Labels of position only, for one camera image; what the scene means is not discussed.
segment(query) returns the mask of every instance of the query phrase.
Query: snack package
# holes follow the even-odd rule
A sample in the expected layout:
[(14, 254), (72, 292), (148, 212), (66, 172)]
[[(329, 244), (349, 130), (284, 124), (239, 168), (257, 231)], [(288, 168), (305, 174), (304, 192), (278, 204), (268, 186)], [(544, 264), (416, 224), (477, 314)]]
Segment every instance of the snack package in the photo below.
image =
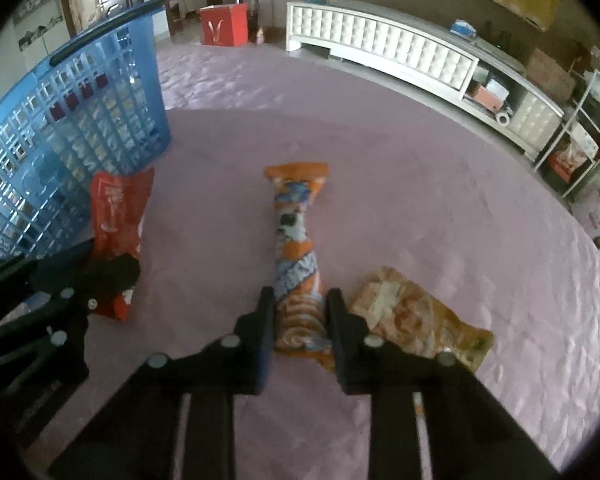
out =
[(295, 162), (269, 166), (264, 175), (276, 189), (276, 349), (325, 364), (331, 358), (331, 346), (324, 285), (304, 215), (322, 189), (329, 168), (323, 162)]
[(493, 345), (493, 333), (463, 323), (392, 267), (381, 267), (368, 277), (350, 311), (365, 318), (371, 332), (405, 352), (432, 358), (449, 349), (472, 372)]
[(586, 153), (573, 139), (570, 139), (566, 147), (558, 148), (554, 151), (554, 153), (555, 163), (562, 169), (562, 172), (558, 174), (563, 176), (562, 173), (564, 173), (565, 176), (567, 176), (565, 179), (567, 182), (571, 180), (571, 175), (573, 175), (573, 172), (587, 161)]
[[(139, 257), (144, 209), (153, 184), (153, 168), (129, 176), (96, 173), (91, 183), (92, 260), (124, 253)], [(94, 312), (124, 321), (132, 294), (131, 288), (112, 301), (99, 301)]]

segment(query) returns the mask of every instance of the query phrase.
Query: pink bedsheet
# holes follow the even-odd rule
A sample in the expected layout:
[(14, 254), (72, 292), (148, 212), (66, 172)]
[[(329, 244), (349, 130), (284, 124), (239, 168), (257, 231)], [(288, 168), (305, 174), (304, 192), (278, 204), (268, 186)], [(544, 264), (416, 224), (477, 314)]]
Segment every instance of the pink bedsheet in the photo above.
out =
[[(396, 267), (496, 344), (478, 377), (556, 466), (600, 416), (600, 254), (509, 155), (366, 80), (272, 47), (158, 54), (173, 145), (156, 167), (129, 322), (91, 318), (91, 377), (31, 454), (48, 463), (154, 351), (231, 330), (273, 281), (266, 165), (324, 160), (308, 213), (327, 286)], [(277, 356), (235, 409), (239, 479), (363, 479), (369, 399)]]

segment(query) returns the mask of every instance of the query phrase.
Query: roll of tape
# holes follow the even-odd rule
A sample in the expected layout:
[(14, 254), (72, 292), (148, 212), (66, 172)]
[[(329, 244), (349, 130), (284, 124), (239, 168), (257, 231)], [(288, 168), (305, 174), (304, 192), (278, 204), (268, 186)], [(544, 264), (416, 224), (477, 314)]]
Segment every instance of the roll of tape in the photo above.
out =
[(500, 126), (509, 126), (509, 121), (511, 119), (509, 118), (509, 114), (507, 114), (506, 112), (498, 112), (496, 114), (496, 121), (498, 121), (498, 124)]

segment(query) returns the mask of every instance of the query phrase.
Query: white bag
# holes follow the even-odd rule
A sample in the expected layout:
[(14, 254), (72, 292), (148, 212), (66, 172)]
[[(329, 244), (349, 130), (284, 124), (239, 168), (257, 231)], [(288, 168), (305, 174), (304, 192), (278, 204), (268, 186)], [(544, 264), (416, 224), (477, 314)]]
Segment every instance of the white bag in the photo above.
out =
[(593, 189), (571, 204), (571, 214), (591, 238), (600, 236), (600, 195)]

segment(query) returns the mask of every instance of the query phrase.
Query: red box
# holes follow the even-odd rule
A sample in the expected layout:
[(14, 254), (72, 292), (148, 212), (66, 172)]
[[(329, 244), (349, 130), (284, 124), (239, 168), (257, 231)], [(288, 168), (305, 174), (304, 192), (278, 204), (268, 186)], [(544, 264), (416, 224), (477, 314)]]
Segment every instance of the red box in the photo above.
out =
[(482, 106), (490, 110), (494, 114), (500, 111), (503, 101), (498, 99), (495, 95), (489, 92), (484, 86), (476, 81), (471, 81), (469, 88), (467, 89), (467, 95), (472, 97), (474, 101), (480, 103)]
[(212, 5), (200, 9), (203, 44), (239, 46), (249, 39), (248, 4)]

